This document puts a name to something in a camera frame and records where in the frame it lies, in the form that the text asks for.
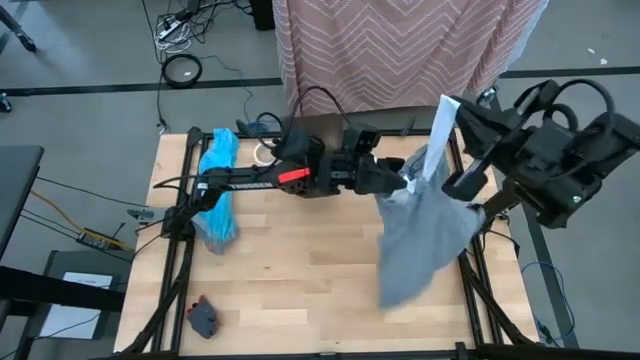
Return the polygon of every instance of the gray towel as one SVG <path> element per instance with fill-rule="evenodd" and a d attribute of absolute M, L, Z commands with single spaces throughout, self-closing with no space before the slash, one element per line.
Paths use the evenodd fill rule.
<path fill-rule="evenodd" d="M 419 295 L 435 272 L 456 259 L 484 222 L 468 203 L 449 198 L 441 187 L 448 176 L 441 157 L 433 176 L 422 177 L 427 147 L 413 154 L 400 174 L 416 179 L 412 192 L 376 195 L 384 233 L 378 239 L 379 305 L 396 306 Z"/>

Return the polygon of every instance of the white paper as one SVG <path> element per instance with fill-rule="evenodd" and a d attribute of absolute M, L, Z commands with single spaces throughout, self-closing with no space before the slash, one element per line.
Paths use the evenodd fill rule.
<path fill-rule="evenodd" d="M 459 107 L 459 102 L 445 95 L 440 96 L 440 104 L 438 104 L 436 117 L 433 121 L 433 127 L 431 128 L 429 146 L 427 147 L 427 154 L 424 157 L 424 167 L 422 168 L 422 177 L 427 181 L 431 179 L 438 163 L 440 163 L 442 159 L 442 155 L 447 147 L 447 141 L 449 140 L 449 134 L 451 130 L 453 130 L 453 125 L 456 122 L 456 113 Z"/>
<path fill-rule="evenodd" d="M 83 274 L 75 272 L 67 272 L 62 278 L 65 281 L 75 282 L 79 284 L 85 284 L 89 286 L 96 286 L 102 288 L 108 288 L 111 284 L 112 276 L 110 275 L 96 275 L 96 274 Z M 40 330 L 40 336 L 50 336 L 64 328 L 85 322 L 87 320 L 93 320 L 79 326 L 74 326 L 71 329 L 62 331 L 52 337 L 60 338 L 74 338 L 74 339 L 93 339 L 93 334 L 96 331 L 98 320 L 100 316 L 100 310 L 84 309 L 72 306 L 51 305 L 47 319 Z"/>

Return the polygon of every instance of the zigzag pattern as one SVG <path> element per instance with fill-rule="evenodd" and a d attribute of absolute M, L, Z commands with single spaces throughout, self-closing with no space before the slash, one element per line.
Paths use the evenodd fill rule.
<path fill-rule="evenodd" d="M 505 70 L 541 0 L 274 0 L 289 105 L 321 85 L 346 111 L 437 105 Z M 302 114 L 336 112 L 311 92 Z"/>

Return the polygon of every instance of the blue plastic bag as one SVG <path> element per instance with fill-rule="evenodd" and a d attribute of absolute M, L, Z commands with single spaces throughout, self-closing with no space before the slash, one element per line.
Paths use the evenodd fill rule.
<path fill-rule="evenodd" d="M 239 141 L 230 129 L 214 129 L 213 144 L 202 159 L 198 172 L 202 174 L 211 168 L 234 167 Z M 222 254 L 230 242 L 238 236 L 238 225 L 233 217 L 231 193 L 220 196 L 218 204 L 193 217 L 196 231 L 203 238 L 209 251 Z"/>

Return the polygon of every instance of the wooden tabletop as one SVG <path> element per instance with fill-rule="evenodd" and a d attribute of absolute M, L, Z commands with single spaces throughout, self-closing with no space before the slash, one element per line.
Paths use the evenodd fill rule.
<path fill-rule="evenodd" d="M 148 205 L 175 204 L 174 190 L 151 185 L 180 175 L 185 141 L 186 135 L 161 137 Z M 427 141 L 426 136 L 383 137 L 375 154 L 407 158 Z M 241 140 L 236 166 L 253 164 L 256 144 Z M 463 162 L 468 166 L 471 159 Z M 488 175 L 489 185 L 477 200 L 496 191 L 493 173 Z M 448 350 L 458 341 L 473 348 L 456 261 L 406 306 L 390 311 L 376 307 L 376 238 L 382 224 L 373 196 L 343 191 L 302 199 L 279 190 L 246 191 L 233 193 L 233 207 L 240 236 L 222 256 L 196 239 L 187 295 L 187 304 L 200 295 L 211 301 L 220 312 L 220 332 L 205 340 L 185 321 L 181 355 Z M 493 229 L 509 235 L 503 222 Z M 141 232 L 137 247 L 159 231 L 156 226 Z M 167 244 L 155 241 L 133 263 L 116 351 L 133 341 L 155 310 Z M 526 336 L 537 339 L 512 244 L 487 234 L 485 259 L 495 299 Z M 486 309 L 476 298 L 490 339 Z M 164 348 L 174 314 L 172 309 L 167 316 Z"/>

